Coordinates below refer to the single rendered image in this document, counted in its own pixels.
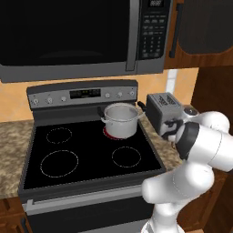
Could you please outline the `brown wall cupboard door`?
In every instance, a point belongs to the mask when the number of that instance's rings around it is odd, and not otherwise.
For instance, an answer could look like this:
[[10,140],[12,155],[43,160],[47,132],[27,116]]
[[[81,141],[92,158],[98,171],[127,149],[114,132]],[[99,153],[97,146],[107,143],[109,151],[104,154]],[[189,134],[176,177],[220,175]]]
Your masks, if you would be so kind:
[[[170,58],[178,3],[183,12],[175,58]],[[233,0],[174,0],[165,68],[209,66],[233,66]]]

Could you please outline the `white wall socket plate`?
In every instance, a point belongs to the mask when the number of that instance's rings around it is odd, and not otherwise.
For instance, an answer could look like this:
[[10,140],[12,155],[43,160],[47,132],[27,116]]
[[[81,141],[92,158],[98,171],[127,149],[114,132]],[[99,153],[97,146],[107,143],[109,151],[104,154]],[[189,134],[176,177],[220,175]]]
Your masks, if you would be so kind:
[[169,69],[167,71],[167,84],[166,91],[173,94],[175,91],[176,81],[177,81],[177,69]]

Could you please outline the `black oven door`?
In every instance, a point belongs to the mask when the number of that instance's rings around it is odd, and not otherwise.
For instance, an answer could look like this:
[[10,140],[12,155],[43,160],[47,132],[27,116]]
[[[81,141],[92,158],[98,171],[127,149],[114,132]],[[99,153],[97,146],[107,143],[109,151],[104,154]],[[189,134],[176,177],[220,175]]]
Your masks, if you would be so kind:
[[32,216],[25,213],[33,233],[137,233],[153,208],[141,195]]

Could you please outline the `brown wooden base cupboard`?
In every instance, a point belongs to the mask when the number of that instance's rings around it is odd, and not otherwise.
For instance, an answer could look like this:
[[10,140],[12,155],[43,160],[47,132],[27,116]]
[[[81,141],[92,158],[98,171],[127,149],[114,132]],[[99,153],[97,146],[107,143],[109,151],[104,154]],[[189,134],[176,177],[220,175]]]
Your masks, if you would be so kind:
[[21,226],[21,218],[25,218],[29,233],[33,233],[20,199],[0,199],[0,233],[25,233]]
[[179,213],[177,223],[186,231],[202,229],[204,233],[231,233],[233,231],[232,188],[224,195],[229,185],[228,174],[214,170],[213,187],[199,198],[187,204]]

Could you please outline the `black steel microwave oven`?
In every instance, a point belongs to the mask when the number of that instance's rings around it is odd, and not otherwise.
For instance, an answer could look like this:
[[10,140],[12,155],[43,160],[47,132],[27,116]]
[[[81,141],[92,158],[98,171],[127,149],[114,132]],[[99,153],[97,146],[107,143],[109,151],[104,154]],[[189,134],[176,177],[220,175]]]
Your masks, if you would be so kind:
[[129,0],[0,0],[0,81],[160,73],[173,0],[140,0],[135,69],[126,71]]

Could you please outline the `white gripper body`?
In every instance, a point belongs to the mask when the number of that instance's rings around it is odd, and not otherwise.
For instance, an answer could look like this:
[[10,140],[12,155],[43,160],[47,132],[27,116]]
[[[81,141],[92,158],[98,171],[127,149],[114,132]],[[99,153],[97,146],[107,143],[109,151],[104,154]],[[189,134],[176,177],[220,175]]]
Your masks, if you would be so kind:
[[165,121],[162,125],[163,132],[161,136],[163,139],[169,142],[174,142],[176,139],[176,133],[180,129],[180,127],[184,124],[182,119],[172,119]]

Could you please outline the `black glass hob stove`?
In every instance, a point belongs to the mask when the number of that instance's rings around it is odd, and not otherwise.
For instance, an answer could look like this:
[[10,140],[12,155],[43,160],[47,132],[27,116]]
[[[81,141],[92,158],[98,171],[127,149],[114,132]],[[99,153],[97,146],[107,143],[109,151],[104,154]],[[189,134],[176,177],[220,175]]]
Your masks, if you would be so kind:
[[[97,108],[137,101],[137,81],[102,80],[31,86],[34,127],[18,188],[23,204],[142,184],[166,168],[143,127],[128,139],[104,131]],[[51,97],[52,104],[46,100]]]

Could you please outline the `grey toaster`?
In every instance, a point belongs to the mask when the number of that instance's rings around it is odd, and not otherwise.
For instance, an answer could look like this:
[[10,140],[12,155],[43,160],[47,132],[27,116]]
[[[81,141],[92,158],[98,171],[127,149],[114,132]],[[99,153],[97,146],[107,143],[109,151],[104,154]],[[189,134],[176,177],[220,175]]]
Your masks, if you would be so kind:
[[146,116],[158,135],[163,132],[165,121],[181,119],[182,105],[170,93],[149,94],[146,103]]

